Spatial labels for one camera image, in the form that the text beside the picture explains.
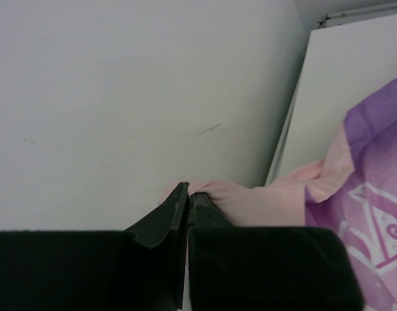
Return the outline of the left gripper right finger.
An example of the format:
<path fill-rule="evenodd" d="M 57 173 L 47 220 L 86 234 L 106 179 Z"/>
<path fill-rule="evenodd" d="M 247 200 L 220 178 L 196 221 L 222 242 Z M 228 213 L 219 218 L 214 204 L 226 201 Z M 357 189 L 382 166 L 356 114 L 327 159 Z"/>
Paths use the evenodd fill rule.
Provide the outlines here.
<path fill-rule="evenodd" d="M 236 227 L 204 193 L 190 199 L 193 310 L 362 310 L 346 249 L 318 227 Z"/>

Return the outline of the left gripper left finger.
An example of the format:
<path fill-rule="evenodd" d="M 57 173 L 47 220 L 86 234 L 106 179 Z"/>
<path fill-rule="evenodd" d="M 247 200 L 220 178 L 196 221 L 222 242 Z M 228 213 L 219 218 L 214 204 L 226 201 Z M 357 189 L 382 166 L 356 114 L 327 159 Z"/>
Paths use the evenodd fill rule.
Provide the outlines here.
<path fill-rule="evenodd" d="M 123 231 L 0 231 L 0 310 L 178 310 L 188 184 Z"/>

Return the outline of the pink purple pillowcase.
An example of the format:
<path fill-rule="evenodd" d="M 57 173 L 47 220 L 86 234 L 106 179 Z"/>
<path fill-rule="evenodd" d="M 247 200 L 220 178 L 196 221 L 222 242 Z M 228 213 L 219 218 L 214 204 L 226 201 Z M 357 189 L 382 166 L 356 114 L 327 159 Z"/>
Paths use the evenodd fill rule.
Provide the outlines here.
<path fill-rule="evenodd" d="M 325 159 L 245 188 L 190 180 L 236 225 L 308 225 L 343 241 L 367 310 L 397 310 L 397 78 L 350 109 Z"/>

